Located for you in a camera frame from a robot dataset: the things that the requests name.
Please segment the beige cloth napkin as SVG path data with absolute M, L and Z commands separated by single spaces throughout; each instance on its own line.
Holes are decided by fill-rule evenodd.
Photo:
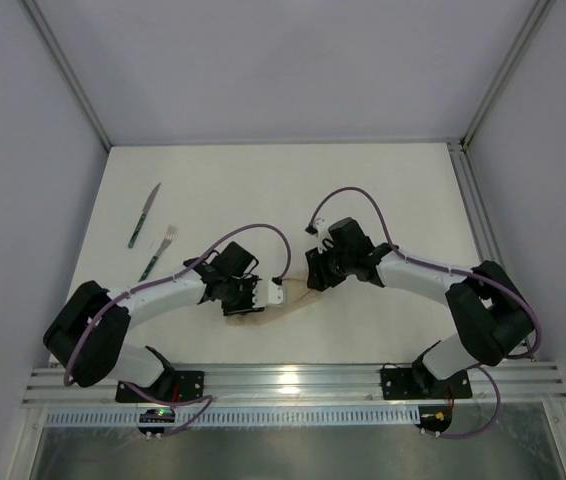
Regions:
M 320 300 L 319 291 L 307 287 L 305 277 L 287 277 L 283 280 L 286 300 L 282 306 L 268 306 L 262 312 L 249 313 L 225 318 L 232 327 L 261 326 L 289 316 Z

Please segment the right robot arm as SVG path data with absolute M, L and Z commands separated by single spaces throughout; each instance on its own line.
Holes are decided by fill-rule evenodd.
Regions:
M 450 380 L 471 367 L 498 365 L 535 330 L 529 305 L 493 261 L 463 270 L 411 257 L 390 242 L 374 244 L 351 217 L 332 225 L 317 220 L 306 231 L 318 242 L 305 254 L 309 289 L 323 292 L 353 276 L 449 309 L 455 334 L 427 348 L 405 371 L 408 387 L 421 398 L 442 396 Z

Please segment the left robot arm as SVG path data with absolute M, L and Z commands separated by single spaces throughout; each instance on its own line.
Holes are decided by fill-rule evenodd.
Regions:
M 225 316 L 259 312 L 252 273 L 259 261 L 235 242 L 212 260 L 184 262 L 185 272 L 166 281 L 142 282 L 128 293 L 95 281 L 81 284 L 43 336 L 47 350 L 82 388 L 109 378 L 126 384 L 141 400 L 185 401 L 182 375 L 155 348 L 126 342 L 129 331 L 170 311 L 205 302 L 221 303 Z

